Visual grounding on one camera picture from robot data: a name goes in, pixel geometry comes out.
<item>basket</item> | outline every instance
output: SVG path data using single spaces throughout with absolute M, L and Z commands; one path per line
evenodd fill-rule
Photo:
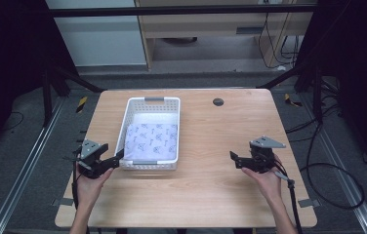
M 132 97 L 128 100 L 115 153 L 125 148 L 130 125 L 177 125 L 176 150 L 173 160 L 119 161 L 123 170 L 175 170 L 179 158 L 181 100 L 178 97 Z

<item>tabletop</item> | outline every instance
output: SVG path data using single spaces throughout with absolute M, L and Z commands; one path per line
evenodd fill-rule
M 115 169 L 104 184 L 89 226 L 95 227 L 274 227 L 257 184 L 235 169 L 233 151 L 249 157 L 249 141 L 267 136 L 286 144 L 274 148 L 297 200 L 308 198 L 271 92 L 265 89 L 116 90 L 101 94 L 86 138 L 108 143 L 102 158 L 114 155 L 129 98 L 181 99 L 178 167 L 174 171 Z M 224 104 L 213 104 L 221 98 Z M 282 196 L 295 223 L 287 183 Z M 71 181 L 64 198 L 72 198 Z M 302 227 L 316 224 L 313 207 L 300 208 Z M 59 207 L 56 225 L 69 227 L 73 206 Z

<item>human hand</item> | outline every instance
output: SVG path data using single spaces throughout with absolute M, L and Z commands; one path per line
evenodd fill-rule
M 274 154 L 274 158 L 281 164 L 276 154 Z M 261 193 L 268 202 L 281 199 L 281 179 L 274 173 L 277 172 L 275 167 L 263 174 L 256 173 L 248 168 L 242 168 L 241 170 L 257 182 Z
M 101 194 L 103 184 L 110 177 L 113 169 L 108 169 L 103 175 L 92 179 L 80 174 L 79 165 L 76 164 L 77 179 L 77 198 L 79 207 L 92 209 Z

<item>human arm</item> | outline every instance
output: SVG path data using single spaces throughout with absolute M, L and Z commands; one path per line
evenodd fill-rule
M 77 174 L 80 175 L 78 165 L 76 168 Z M 70 228 L 70 234 L 86 233 L 93 206 L 101 194 L 104 182 L 110 177 L 112 172 L 113 169 L 109 169 L 102 176 L 95 179 L 87 178 L 83 175 L 77 178 L 78 207 Z
M 275 226 L 278 234 L 297 234 L 297 229 L 293 225 L 287 214 L 286 207 L 281 197 L 281 179 L 274 173 L 276 168 L 259 174 L 248 168 L 242 168 L 242 172 L 255 180 L 260 188 L 261 193 L 265 197 L 272 215 L 274 216 Z

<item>patterned fabric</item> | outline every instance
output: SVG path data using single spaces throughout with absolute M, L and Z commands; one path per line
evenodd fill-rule
M 125 160 L 174 160 L 178 126 L 167 124 L 131 124 L 125 140 Z

